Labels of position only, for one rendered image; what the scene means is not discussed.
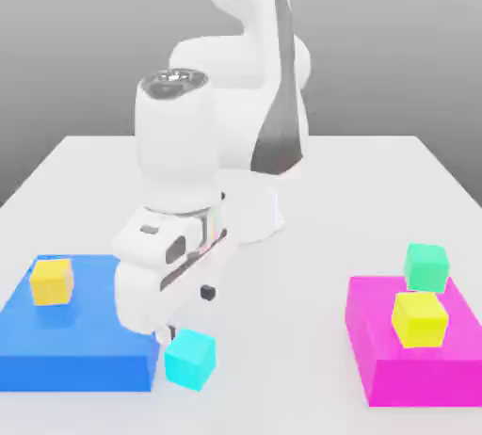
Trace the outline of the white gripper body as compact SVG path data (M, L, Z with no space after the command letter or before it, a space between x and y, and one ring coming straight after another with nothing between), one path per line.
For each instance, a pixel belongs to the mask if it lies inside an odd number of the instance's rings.
M174 316L192 298L215 299L224 265L237 248L237 239L224 230L209 249L189 253L176 267L156 270L120 260L114 283L120 323L141 334L174 328Z

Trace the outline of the small cyan cube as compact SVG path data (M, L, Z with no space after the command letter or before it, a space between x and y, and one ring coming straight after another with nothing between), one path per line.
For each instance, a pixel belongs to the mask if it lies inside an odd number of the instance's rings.
M216 339L197 331L179 330L164 352L168 381L200 392L217 366Z

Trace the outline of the small golden yellow cube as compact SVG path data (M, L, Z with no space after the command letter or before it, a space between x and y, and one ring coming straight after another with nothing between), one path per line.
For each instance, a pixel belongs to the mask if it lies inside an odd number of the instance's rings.
M29 283L35 306L69 304L74 288L71 260L39 259L32 270Z

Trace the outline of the small lemon yellow cube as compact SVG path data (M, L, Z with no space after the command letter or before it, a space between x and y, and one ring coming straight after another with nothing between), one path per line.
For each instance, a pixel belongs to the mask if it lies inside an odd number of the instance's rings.
M401 346L441 347L449 315L431 292L398 292L394 298L392 326Z

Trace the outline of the small green cube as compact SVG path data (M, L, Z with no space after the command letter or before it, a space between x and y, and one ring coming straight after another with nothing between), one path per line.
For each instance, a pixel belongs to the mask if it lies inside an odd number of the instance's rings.
M444 247L409 243L404 263L404 277L409 291L443 293L449 268Z

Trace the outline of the large blue box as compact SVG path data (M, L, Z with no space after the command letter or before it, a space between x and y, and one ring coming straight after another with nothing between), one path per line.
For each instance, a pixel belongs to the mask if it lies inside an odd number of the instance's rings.
M24 276L0 310L0 393L149 392L158 360L153 335L121 325L112 255L71 256L67 305L35 306Z

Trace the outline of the large magenta box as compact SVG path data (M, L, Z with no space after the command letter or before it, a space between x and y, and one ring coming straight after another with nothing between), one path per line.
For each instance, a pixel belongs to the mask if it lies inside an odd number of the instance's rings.
M452 280L439 300L449 315L440 347L405 349L394 331L400 276L349 279L345 324L371 407L482 408L482 325Z

